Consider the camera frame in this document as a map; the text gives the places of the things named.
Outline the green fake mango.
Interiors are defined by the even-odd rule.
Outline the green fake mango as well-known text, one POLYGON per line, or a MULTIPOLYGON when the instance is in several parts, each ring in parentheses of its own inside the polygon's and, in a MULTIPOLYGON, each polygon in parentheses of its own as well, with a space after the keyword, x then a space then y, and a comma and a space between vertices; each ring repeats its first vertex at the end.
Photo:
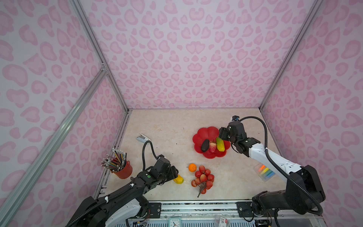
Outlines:
POLYGON ((225 149, 224 141, 219 137, 216 138, 216 146, 217 146, 217 150, 219 152, 225 152, 226 149, 225 149))

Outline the yellow fake mango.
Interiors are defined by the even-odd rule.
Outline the yellow fake mango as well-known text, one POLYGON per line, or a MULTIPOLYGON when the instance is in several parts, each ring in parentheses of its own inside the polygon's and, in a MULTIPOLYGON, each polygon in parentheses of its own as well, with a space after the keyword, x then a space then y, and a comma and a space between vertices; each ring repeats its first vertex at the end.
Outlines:
POLYGON ((184 178, 181 177, 180 175, 178 175, 175 179, 174 179, 174 182, 176 184, 182 184, 184 182, 184 178))

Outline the orange fake tangerine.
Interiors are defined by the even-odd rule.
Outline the orange fake tangerine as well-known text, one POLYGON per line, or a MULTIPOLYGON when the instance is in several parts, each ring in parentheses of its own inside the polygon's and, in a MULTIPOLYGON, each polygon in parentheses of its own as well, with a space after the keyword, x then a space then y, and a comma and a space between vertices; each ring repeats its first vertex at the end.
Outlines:
POLYGON ((189 166, 188 166, 188 170, 190 171, 190 172, 196 172, 197 171, 197 166, 194 164, 194 163, 192 163, 192 164, 190 164, 189 166))

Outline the dark avocado fake fruit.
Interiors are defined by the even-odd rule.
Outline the dark avocado fake fruit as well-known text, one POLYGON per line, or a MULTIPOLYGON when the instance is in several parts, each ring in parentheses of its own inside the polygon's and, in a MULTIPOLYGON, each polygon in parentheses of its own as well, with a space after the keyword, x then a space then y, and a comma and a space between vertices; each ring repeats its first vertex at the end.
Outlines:
POLYGON ((203 153, 207 152, 209 150, 209 143, 210 141, 208 139, 204 140, 202 145, 201 145, 201 151, 203 153))

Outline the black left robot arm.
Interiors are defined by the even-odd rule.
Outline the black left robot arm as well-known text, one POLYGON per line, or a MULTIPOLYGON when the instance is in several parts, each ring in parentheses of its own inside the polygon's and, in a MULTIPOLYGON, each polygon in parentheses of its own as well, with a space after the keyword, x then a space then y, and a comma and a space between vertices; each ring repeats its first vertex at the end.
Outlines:
POLYGON ((118 220, 151 216, 144 195, 158 185, 176 179, 178 174, 178 169, 160 155, 154 166, 131 177, 125 186, 98 199, 86 198, 66 226, 110 227, 118 220))

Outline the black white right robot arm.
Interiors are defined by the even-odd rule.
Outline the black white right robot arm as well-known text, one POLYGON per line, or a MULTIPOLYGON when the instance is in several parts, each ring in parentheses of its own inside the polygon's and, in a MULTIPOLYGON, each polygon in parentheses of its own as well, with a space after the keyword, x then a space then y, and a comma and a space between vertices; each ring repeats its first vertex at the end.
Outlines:
POLYGON ((266 124, 256 117, 264 128, 264 142, 248 137, 242 119, 233 116, 227 127, 219 129, 219 138, 231 143, 232 148, 248 158, 252 158, 286 183, 286 188, 280 191, 263 191, 251 200, 251 211, 256 216, 262 216, 269 210, 293 210, 304 215, 322 215, 322 202, 325 201, 322 184, 317 170, 310 166, 302 166, 287 160, 268 148, 268 130, 266 124))

